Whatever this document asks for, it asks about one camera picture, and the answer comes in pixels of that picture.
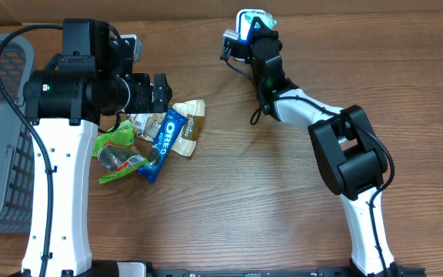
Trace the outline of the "white snack packet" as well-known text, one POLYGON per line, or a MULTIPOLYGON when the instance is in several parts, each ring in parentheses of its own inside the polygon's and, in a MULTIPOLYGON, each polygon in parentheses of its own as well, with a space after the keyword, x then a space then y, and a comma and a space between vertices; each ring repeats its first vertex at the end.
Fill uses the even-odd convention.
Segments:
POLYGON ((270 29, 273 29, 277 25, 277 21, 273 18, 272 14, 263 12, 262 10, 249 10, 241 14, 241 19, 239 20, 240 30, 247 32, 256 18, 259 18, 264 25, 270 29))

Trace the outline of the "beige pastry snack packet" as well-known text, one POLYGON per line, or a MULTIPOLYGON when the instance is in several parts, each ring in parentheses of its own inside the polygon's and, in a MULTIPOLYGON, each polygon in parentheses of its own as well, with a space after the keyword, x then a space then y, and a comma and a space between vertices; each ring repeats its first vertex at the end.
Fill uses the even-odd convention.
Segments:
MULTIPOLYGON (((179 155, 190 157, 195 150, 199 133, 204 126, 205 102, 202 99, 195 99, 175 103, 172 107, 187 119, 182 127, 182 131, 172 146, 172 150, 179 155)), ((152 142, 157 135, 164 118, 165 113, 129 114, 127 116, 127 119, 133 125, 135 135, 140 139, 150 142, 152 142)))

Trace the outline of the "blue oreo packet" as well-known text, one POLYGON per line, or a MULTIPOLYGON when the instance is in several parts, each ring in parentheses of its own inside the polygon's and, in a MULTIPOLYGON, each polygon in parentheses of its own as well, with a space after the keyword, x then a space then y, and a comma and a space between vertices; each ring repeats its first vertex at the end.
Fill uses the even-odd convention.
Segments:
POLYGON ((187 118, 182 114, 173 108, 168 109, 153 141, 149 163, 136 169, 137 174, 146 177, 151 184, 155 183, 172 146, 175 144, 186 122, 187 118))

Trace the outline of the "green snack packet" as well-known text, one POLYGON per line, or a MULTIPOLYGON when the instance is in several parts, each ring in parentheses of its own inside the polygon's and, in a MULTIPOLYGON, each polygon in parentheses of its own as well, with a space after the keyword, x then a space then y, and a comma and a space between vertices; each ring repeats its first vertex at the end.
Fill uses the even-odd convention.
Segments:
POLYGON ((134 128, 129 120, 121 122, 115 131, 97 137, 92 156, 107 170, 99 178, 100 184, 125 177, 149 163, 137 150, 134 142, 134 128))

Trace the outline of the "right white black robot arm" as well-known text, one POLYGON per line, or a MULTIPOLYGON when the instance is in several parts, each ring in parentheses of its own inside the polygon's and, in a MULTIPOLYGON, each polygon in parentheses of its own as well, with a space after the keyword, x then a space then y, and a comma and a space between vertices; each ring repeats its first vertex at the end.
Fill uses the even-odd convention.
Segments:
POLYGON ((309 135, 321 178, 345 210, 351 235, 350 273, 399 275, 381 212, 381 197, 395 177, 395 165, 365 110, 358 105, 326 105, 306 95, 285 75, 282 43, 272 18, 252 12, 245 22, 244 38, 226 42, 225 47, 251 66, 259 102, 251 123, 266 114, 309 135))

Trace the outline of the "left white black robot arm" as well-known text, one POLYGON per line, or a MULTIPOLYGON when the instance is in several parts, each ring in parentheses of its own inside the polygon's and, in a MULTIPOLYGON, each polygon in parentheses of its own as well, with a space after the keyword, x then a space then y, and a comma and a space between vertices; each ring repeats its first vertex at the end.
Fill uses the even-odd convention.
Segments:
POLYGON ((147 262, 95 261, 88 240, 88 181, 104 116, 159 113, 172 91, 163 74, 135 73, 142 44, 107 22, 66 19, 62 52, 24 86, 34 148, 24 276, 147 276, 147 262))

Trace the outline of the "white barcode scanner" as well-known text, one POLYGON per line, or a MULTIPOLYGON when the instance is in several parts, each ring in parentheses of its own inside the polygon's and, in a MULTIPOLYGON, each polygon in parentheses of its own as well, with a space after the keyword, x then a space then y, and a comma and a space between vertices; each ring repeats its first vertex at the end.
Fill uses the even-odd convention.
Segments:
POLYGON ((273 29, 276 21, 270 13, 263 9, 244 8, 240 10, 236 18, 236 31, 239 33, 239 61, 244 59, 245 51, 248 46, 248 35, 252 29, 260 29, 264 25, 269 29, 273 29))

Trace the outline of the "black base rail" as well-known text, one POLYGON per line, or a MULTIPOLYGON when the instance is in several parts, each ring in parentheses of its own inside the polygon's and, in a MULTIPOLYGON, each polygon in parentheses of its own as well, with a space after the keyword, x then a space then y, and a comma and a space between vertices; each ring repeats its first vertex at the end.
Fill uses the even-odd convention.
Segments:
POLYGON ((304 270, 227 270, 227 271, 193 271, 187 269, 154 269, 151 263, 118 262, 105 272, 107 277, 352 277, 364 276, 353 266, 319 267, 304 270))

